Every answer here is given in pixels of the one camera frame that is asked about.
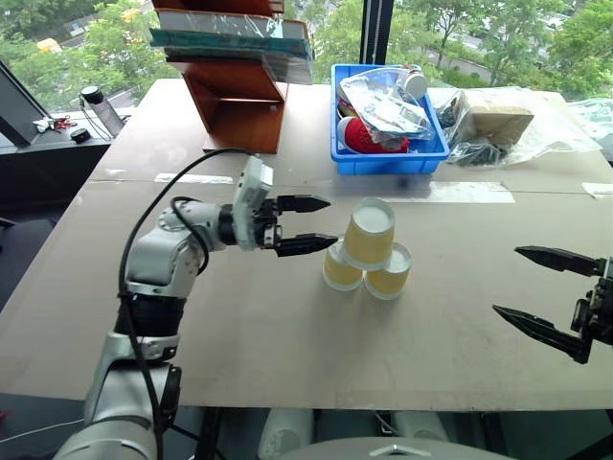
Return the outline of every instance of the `brown box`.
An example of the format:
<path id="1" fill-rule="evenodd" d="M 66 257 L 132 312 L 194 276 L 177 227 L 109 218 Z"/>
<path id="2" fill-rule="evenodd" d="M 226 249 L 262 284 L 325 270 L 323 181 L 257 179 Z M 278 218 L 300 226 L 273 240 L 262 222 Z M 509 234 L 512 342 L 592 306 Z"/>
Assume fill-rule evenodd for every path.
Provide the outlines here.
<path id="1" fill-rule="evenodd" d="M 515 144 L 534 115 L 513 101 L 511 92 L 462 91 L 455 107 L 453 143 L 485 137 L 492 144 Z"/>

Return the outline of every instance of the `white robotic arm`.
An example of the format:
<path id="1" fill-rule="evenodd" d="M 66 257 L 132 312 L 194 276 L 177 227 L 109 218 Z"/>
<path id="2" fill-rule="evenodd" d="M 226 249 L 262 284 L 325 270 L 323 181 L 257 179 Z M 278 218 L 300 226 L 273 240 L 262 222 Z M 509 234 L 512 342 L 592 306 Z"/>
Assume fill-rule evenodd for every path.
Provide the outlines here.
<path id="1" fill-rule="evenodd" d="M 282 256 L 325 249 L 335 237 L 307 234 L 282 238 L 283 211 L 313 212 L 329 206 L 316 196 L 266 199 L 272 169 L 250 157 L 232 205 L 176 197 L 157 225 L 135 242 L 126 266 L 127 302 L 135 334 L 159 402 L 162 428 L 178 406 L 181 369 L 169 363 L 179 342 L 183 307 L 209 252 L 237 244 L 245 250 L 274 249 Z M 152 405 L 130 341 L 125 310 L 102 349 L 85 401 L 85 428 L 62 446 L 57 460 L 153 460 L 156 452 Z"/>

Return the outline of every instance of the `paper cup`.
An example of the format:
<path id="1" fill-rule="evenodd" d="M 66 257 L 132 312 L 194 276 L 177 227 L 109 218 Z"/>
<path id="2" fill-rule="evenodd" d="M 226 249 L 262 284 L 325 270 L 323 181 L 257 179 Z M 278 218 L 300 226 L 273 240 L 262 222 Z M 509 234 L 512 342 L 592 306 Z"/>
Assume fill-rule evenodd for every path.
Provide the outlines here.
<path id="1" fill-rule="evenodd" d="M 337 290 L 353 290 L 362 284 L 362 270 L 347 264 L 340 254 L 343 239 L 339 239 L 326 251 L 324 281 Z"/>
<path id="2" fill-rule="evenodd" d="M 394 211 L 385 201 L 365 198 L 353 210 L 341 256 L 362 270 L 384 268 L 394 244 Z"/>
<path id="3" fill-rule="evenodd" d="M 388 265 L 366 274 L 366 289 L 378 299 L 396 299 L 404 291 L 410 268 L 411 253 L 402 244 L 395 242 Z"/>

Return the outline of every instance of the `wooden tabletop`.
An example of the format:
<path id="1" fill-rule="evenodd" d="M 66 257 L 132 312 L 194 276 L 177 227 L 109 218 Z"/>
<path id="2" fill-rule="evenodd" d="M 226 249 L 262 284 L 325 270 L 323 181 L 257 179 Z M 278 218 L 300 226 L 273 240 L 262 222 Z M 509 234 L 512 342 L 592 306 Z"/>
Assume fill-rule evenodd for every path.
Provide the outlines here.
<path id="1" fill-rule="evenodd" d="M 517 245 L 613 254 L 613 202 L 581 182 L 611 182 L 596 151 L 547 155 L 483 172 L 441 165 L 432 178 L 341 177 L 329 160 L 326 86 L 291 86 L 271 195 L 326 196 L 332 206 L 283 215 L 284 233 L 340 234 L 363 196 L 389 199 L 396 240 L 412 251 L 406 292 L 329 289 L 324 255 L 277 259 L 230 247 L 212 254 L 181 323 L 181 402 L 198 405 L 428 410 L 609 407 L 613 356 L 595 344 L 581 366 L 513 328 L 496 303 L 569 331 L 596 280 L 558 273 Z M 0 314 L 0 392 L 82 399 L 117 311 L 116 276 L 131 226 L 206 132 L 184 83 L 160 80 L 83 186 Z M 236 178 L 244 158 L 196 174 Z M 502 182 L 511 200 L 435 199 L 445 184 Z M 173 195 L 230 202 L 228 184 L 176 185 Z M 153 218 L 145 228 L 153 225 Z"/>

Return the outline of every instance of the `white sticker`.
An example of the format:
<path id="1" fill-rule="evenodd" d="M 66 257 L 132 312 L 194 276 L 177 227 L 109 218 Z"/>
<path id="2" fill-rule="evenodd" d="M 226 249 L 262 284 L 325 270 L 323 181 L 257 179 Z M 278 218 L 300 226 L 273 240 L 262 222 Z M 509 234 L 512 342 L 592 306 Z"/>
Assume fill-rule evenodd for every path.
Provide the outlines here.
<path id="1" fill-rule="evenodd" d="M 585 192 L 593 196 L 595 199 L 603 199 L 607 196 L 613 196 L 613 184 L 596 184 L 593 182 L 583 182 Z"/>
<path id="2" fill-rule="evenodd" d="M 514 203 L 511 191 L 501 182 L 430 182 L 415 196 L 382 197 L 390 203 Z"/>
<path id="3" fill-rule="evenodd" d="M 170 182 L 176 176 L 173 172 L 160 172 L 155 176 L 155 182 Z M 234 184 L 234 179 L 227 175 L 184 174 L 178 182 L 188 184 Z"/>

